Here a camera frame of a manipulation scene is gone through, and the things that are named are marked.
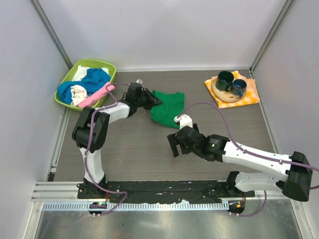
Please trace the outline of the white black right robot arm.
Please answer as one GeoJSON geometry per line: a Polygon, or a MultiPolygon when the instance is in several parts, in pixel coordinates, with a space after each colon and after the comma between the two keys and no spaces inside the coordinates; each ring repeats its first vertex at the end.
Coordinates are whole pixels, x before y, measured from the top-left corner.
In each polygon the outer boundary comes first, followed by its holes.
{"type": "Polygon", "coordinates": [[[231,171],[225,182],[225,191],[235,197],[250,191],[281,192],[286,197],[307,202],[309,200],[313,171],[306,156],[300,152],[292,155],[272,154],[212,134],[205,136],[197,125],[185,126],[167,136],[172,154],[193,153],[206,161],[243,165],[255,173],[231,171]]]}

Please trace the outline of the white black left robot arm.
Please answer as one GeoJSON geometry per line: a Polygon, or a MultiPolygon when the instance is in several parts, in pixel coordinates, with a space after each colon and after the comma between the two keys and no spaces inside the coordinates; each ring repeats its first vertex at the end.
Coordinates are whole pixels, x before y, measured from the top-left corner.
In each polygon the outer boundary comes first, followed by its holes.
{"type": "Polygon", "coordinates": [[[100,199],[111,193],[107,190],[101,159],[101,148],[105,143],[109,124],[131,117],[138,108],[151,110],[162,104],[142,83],[136,81],[130,83],[122,98],[115,100],[112,105],[84,107],[72,132],[72,139],[81,151],[85,168],[83,183],[77,185],[81,198],[100,199]]]}

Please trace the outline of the green t shirt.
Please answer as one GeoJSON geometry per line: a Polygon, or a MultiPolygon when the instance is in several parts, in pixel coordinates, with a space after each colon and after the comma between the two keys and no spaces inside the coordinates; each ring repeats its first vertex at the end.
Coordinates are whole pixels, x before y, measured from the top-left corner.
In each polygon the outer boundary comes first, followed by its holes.
{"type": "Polygon", "coordinates": [[[152,94],[161,100],[162,104],[152,107],[151,119],[166,127],[179,128],[174,118],[184,110],[185,94],[180,92],[165,94],[158,91],[152,91],[152,94]]]}

